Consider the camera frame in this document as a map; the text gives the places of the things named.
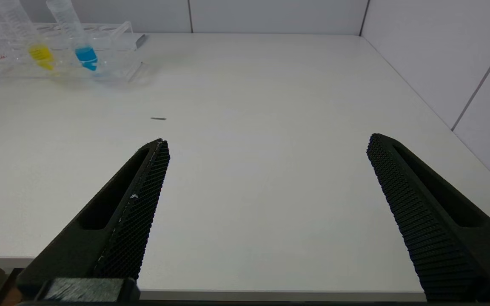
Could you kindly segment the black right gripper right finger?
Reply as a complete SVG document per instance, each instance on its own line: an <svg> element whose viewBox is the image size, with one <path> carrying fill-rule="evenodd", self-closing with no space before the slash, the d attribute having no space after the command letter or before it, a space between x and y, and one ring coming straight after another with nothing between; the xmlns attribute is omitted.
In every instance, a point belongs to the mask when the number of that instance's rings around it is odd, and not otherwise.
<svg viewBox="0 0 490 306"><path fill-rule="evenodd" d="M428 302L490 303L490 217L396 139L366 155Z"/></svg>

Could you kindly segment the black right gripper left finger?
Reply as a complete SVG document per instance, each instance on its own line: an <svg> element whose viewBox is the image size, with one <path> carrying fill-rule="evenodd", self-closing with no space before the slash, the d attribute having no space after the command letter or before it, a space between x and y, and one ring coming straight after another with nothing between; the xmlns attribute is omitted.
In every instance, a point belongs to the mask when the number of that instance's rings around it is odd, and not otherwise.
<svg viewBox="0 0 490 306"><path fill-rule="evenodd" d="M56 278L137 280L170 160L167 141L142 146L19 274L21 294Z"/></svg>

